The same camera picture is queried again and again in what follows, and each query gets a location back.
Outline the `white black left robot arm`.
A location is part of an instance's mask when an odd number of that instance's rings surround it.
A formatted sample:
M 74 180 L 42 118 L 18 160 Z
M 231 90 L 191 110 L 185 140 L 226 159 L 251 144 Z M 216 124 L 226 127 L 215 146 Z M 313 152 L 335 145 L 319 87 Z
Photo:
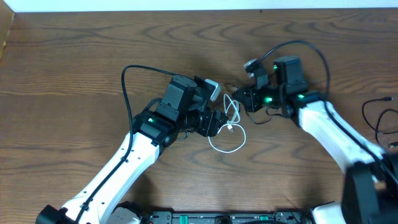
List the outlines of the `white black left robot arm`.
M 121 199 L 180 133 L 218 134 L 228 117 L 207 104 L 220 91 L 213 80 L 173 75 L 162 98 L 129 116 L 130 131 L 93 180 L 61 209 L 47 205 L 36 223 L 142 223 L 143 215 Z

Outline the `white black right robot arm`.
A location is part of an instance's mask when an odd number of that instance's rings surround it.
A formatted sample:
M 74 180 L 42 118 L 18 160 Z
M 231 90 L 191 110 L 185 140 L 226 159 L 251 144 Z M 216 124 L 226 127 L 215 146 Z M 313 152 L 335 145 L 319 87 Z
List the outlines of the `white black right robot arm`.
M 313 223 L 397 223 L 397 155 L 352 128 L 319 91 L 308 89 L 296 55 L 275 59 L 276 85 L 260 60 L 244 65 L 255 84 L 233 98 L 246 112 L 280 108 L 282 117 L 312 135 L 345 175 L 343 198 L 310 211 Z

